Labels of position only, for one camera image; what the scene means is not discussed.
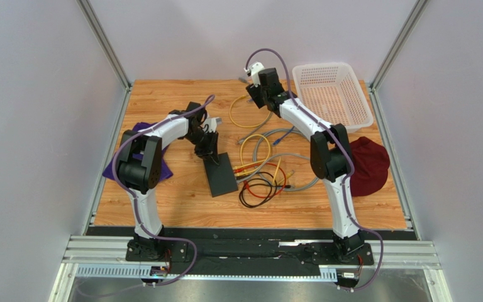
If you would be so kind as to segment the black network switch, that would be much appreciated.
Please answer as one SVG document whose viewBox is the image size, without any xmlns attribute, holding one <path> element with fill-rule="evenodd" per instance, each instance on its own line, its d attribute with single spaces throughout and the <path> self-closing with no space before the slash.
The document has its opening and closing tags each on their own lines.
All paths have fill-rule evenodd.
<svg viewBox="0 0 483 302">
<path fill-rule="evenodd" d="M 219 162 L 212 159 L 203 161 L 211 196 L 216 198 L 238 190 L 238 184 L 228 153 L 218 155 Z"/>
</svg>

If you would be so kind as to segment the white plastic basket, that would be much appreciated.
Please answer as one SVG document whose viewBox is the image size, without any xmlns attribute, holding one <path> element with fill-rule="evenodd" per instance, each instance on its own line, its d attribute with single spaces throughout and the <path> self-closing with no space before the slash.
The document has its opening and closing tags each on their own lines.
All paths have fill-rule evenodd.
<svg viewBox="0 0 483 302">
<path fill-rule="evenodd" d="M 349 133 L 372 126 L 373 114 L 349 64 L 298 65 L 292 75 L 301 102 L 320 118 L 341 123 Z"/>
</svg>

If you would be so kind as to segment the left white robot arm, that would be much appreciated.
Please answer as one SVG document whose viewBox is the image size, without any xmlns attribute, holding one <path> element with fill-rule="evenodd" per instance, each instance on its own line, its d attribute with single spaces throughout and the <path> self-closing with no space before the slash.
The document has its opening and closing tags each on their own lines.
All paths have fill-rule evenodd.
<svg viewBox="0 0 483 302">
<path fill-rule="evenodd" d="M 208 118 L 204 104 L 191 102 L 183 111 L 171 111 L 157 124 L 141 130 L 124 132 L 114 154 L 114 180 L 130 197 L 135 218 L 135 235 L 130 249 L 161 254 L 170 239 L 162 235 L 155 188 L 160 182 L 163 149 L 174 140 L 186 139 L 195 154 L 206 164 L 220 164 L 217 148 L 217 122 Z"/>
</svg>

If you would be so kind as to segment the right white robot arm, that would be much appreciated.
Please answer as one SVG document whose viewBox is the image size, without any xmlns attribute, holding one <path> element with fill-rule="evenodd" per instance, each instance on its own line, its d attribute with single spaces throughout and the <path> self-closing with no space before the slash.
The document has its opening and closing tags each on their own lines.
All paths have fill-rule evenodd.
<svg viewBox="0 0 483 302">
<path fill-rule="evenodd" d="M 245 72 L 252 80 L 246 90 L 257 107 L 266 107 L 309 140 L 312 171 L 322 180 L 330 201 L 336 251 L 340 255 L 357 251 L 364 238 L 353 208 L 350 178 L 354 166 L 345 127 L 317 117 L 286 91 L 275 68 L 248 67 Z"/>
</svg>

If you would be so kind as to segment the dark red cap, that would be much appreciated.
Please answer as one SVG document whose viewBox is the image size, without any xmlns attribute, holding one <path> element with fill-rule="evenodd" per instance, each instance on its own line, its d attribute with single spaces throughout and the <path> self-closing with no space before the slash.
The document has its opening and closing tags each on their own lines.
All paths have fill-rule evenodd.
<svg viewBox="0 0 483 302">
<path fill-rule="evenodd" d="M 353 197 L 369 196 L 380 191 L 387 182 L 390 158 L 382 145 L 367 137 L 350 143 L 355 168 L 350 178 Z"/>
</svg>

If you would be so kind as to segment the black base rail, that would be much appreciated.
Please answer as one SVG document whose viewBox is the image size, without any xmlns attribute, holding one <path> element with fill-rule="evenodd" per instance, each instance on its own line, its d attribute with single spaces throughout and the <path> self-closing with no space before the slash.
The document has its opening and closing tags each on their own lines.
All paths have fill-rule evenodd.
<svg viewBox="0 0 483 302">
<path fill-rule="evenodd" d="M 167 227 L 161 234 L 170 241 L 161 243 L 146 243 L 130 226 L 93 226 L 86 233 L 121 237 L 123 258 L 131 263 L 164 262 L 171 273 L 192 275 L 315 276 L 323 265 L 374 265 L 380 244 L 363 231 L 364 245 L 346 252 L 326 229 Z"/>
</svg>

